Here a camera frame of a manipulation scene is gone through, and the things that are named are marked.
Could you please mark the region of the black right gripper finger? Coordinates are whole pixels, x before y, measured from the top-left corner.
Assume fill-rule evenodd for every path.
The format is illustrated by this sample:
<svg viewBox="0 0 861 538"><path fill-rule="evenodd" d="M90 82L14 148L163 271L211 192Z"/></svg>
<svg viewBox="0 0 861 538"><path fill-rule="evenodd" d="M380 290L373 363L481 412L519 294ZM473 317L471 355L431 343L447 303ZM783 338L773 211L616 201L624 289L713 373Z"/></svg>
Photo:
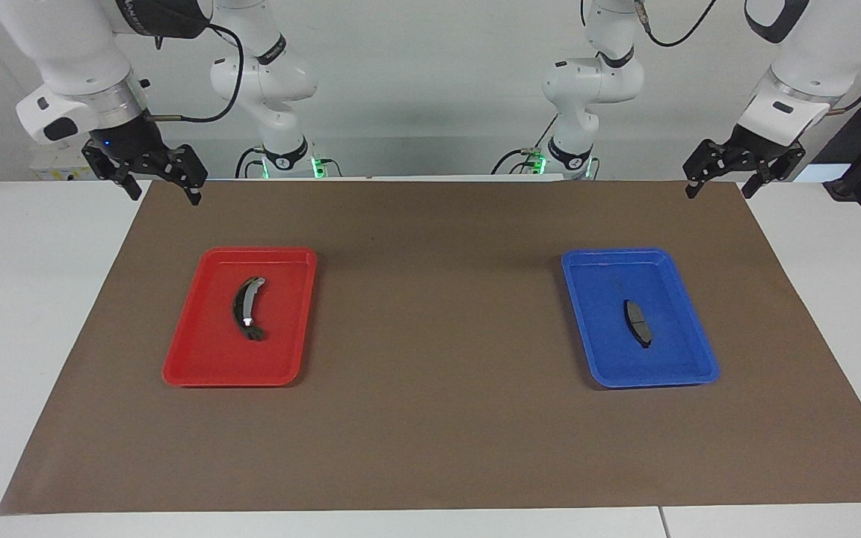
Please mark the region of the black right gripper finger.
<svg viewBox="0 0 861 538"><path fill-rule="evenodd" d="M132 174L132 170L130 170L127 166L119 166L115 167L115 171L111 175L111 181L122 188L127 195L129 195L129 199L132 201L139 201L141 198L141 186L138 184L137 180L134 178Z"/></svg>
<svg viewBox="0 0 861 538"><path fill-rule="evenodd" d="M189 144L181 144L165 153L165 181L181 188L190 204L200 204L206 177L206 167Z"/></svg>

